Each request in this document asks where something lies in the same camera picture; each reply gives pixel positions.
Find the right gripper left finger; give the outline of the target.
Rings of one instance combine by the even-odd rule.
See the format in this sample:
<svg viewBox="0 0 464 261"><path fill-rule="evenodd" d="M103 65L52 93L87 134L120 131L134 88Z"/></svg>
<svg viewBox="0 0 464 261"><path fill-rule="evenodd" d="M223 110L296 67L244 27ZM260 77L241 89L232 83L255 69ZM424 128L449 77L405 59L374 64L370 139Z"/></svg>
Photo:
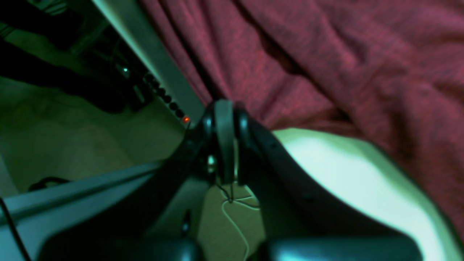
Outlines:
<svg viewBox="0 0 464 261"><path fill-rule="evenodd" d="M234 105L212 103L140 187L43 245L40 261L204 260L195 242L204 197L234 182Z"/></svg>

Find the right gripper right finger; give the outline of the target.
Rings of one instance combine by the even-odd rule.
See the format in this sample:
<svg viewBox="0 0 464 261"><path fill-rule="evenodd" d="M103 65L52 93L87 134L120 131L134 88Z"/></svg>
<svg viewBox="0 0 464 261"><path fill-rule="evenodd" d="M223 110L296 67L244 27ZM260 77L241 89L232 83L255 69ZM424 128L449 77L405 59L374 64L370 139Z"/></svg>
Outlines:
<svg viewBox="0 0 464 261"><path fill-rule="evenodd" d="M342 202L245 109L234 110L237 182L260 203L267 239L251 261L421 261L416 242Z"/></svg>

